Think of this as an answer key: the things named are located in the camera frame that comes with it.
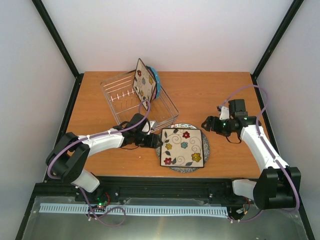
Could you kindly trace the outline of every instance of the red flower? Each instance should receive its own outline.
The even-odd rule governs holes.
[[[166,159],[164,160],[164,163],[165,163],[165,165],[170,165],[170,164],[172,163],[171,157],[170,157],[170,158],[166,158]]]
[[[185,139],[190,138],[190,133],[188,133],[187,131],[184,132],[184,134],[182,135],[182,137],[184,137]]]

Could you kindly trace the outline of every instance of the wooden table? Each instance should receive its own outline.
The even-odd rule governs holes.
[[[117,125],[100,83],[121,73],[84,74],[67,132],[88,135],[104,132]],[[192,124],[200,129],[201,123],[207,116],[218,116],[216,106],[232,92],[252,84],[249,72],[159,72],[159,76],[163,88],[179,110],[175,122]],[[256,116],[260,112],[254,88],[244,89],[235,97],[245,99],[250,116]],[[140,147],[135,150],[109,149],[97,153],[87,160],[85,169],[97,176],[259,177],[258,165],[244,142],[231,144],[215,132],[204,131],[204,134],[210,144],[210,156],[204,168],[191,173],[178,173],[168,167],[160,166],[155,149]]]

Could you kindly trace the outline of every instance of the round plate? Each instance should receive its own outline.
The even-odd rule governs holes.
[[[177,123],[174,125],[171,125],[168,127],[169,129],[198,129],[196,126],[193,126],[191,124],[187,123]],[[201,131],[201,136],[202,136],[202,144],[203,144],[203,164],[205,164],[208,159],[209,159],[209,154],[210,154],[210,146],[209,146],[209,141],[206,137],[206,135]],[[160,160],[160,153],[161,153],[161,147],[158,147],[156,150],[156,154]],[[178,173],[192,173],[196,170],[198,170],[200,167],[178,167],[178,166],[171,166],[169,167],[173,171],[176,171]]]

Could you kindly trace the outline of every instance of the white linear rail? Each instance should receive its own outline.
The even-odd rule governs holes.
[[[109,205],[105,209],[97,209],[96,214],[103,214],[113,207],[122,207],[128,216],[197,216],[226,218],[228,216],[226,207],[219,206],[133,206],[133,205]],[[39,213],[59,214],[87,214],[86,204],[62,204],[62,203],[41,203]],[[110,215],[123,215],[120,209],[108,213]]]

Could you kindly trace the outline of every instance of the white backdrop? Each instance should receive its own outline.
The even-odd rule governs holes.
[[[75,79],[31,0],[2,0],[0,22],[0,239],[13,240]]]
[[[301,171],[300,193],[320,239],[320,1],[304,1],[258,78],[281,156]]]
[[[43,3],[80,72],[253,72],[292,0]]]

